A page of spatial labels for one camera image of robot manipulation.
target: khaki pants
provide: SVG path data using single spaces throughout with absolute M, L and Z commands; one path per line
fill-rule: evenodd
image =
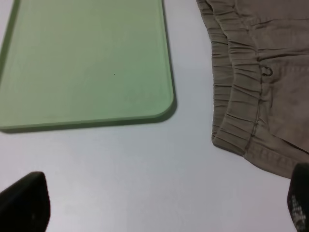
M 309 0 L 197 0 L 212 44 L 213 143 L 287 178 L 309 162 Z

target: gathered fabric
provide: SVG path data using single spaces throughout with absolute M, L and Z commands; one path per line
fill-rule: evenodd
M 309 162 L 309 1 L 197 3 L 212 45 L 212 142 L 290 178 Z

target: white surface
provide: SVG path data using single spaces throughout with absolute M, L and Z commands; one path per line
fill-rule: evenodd
M 194 0 L 165 0 L 178 109 L 168 121 L 0 133 L 0 189 L 44 171 L 48 232 L 292 232 L 289 180 L 211 144 L 211 44 Z M 12 0 L 0 0 L 0 38 Z

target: table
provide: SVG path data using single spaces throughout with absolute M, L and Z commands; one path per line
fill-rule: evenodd
M 13 0 L 0 0 L 0 42 Z M 194 0 L 165 0 L 178 108 L 157 124 L 0 133 L 0 189 L 46 174 L 47 232 L 292 232 L 289 180 L 211 143 L 211 44 Z

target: metal ring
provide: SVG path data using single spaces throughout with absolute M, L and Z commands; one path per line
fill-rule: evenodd
M 273 75 L 274 72 L 273 72 L 273 70 L 270 67 L 264 66 L 263 68 L 269 70 L 269 74 L 263 73 L 262 74 L 263 76 L 272 76 Z

